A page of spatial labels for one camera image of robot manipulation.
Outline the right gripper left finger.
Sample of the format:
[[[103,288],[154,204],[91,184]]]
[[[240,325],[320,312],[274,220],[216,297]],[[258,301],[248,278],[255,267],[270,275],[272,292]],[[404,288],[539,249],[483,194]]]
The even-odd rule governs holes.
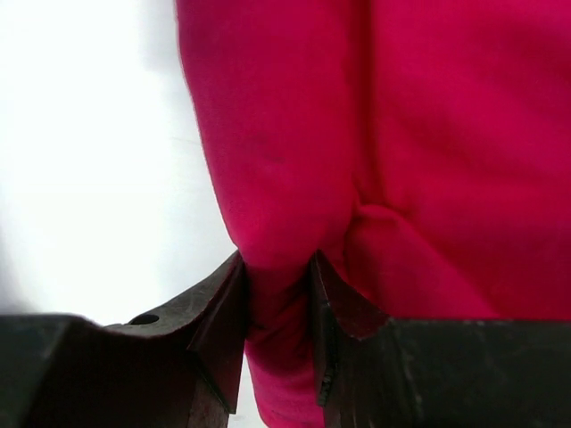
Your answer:
[[[4,427],[224,427],[236,412],[246,328],[244,263],[126,324],[1,318]]]

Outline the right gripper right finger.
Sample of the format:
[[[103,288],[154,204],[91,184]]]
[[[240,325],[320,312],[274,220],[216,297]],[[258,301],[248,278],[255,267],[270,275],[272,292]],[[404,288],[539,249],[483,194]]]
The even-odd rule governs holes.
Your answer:
[[[569,426],[569,324],[393,318],[322,254],[310,276],[327,426]]]

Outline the pink t shirt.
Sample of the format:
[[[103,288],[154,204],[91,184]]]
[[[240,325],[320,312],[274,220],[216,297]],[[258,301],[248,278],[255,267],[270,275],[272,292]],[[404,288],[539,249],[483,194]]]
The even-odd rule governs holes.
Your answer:
[[[325,253],[393,317],[570,317],[567,1],[180,1],[262,421],[320,427]]]

